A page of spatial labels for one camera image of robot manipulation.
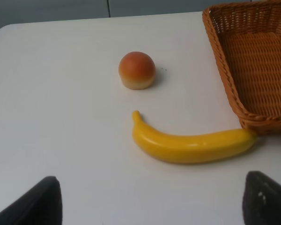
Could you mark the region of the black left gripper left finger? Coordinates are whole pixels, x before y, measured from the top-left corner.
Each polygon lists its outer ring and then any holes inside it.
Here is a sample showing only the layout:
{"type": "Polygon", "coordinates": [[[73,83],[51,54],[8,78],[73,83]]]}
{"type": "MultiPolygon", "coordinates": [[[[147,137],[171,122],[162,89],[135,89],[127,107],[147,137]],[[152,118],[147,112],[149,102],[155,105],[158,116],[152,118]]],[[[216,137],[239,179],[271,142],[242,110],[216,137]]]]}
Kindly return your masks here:
{"type": "Polygon", "coordinates": [[[0,225],[61,225],[61,188],[55,176],[47,176],[0,212],[0,225]]]}

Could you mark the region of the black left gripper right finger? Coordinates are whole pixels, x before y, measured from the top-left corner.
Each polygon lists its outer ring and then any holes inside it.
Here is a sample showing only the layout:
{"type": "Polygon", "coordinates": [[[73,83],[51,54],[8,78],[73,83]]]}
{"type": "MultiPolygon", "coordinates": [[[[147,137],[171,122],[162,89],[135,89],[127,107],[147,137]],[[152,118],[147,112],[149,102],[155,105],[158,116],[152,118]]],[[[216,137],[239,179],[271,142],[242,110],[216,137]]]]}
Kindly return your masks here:
{"type": "Polygon", "coordinates": [[[246,225],[281,225],[281,185],[260,171],[249,171],[242,211],[246,225]]]}

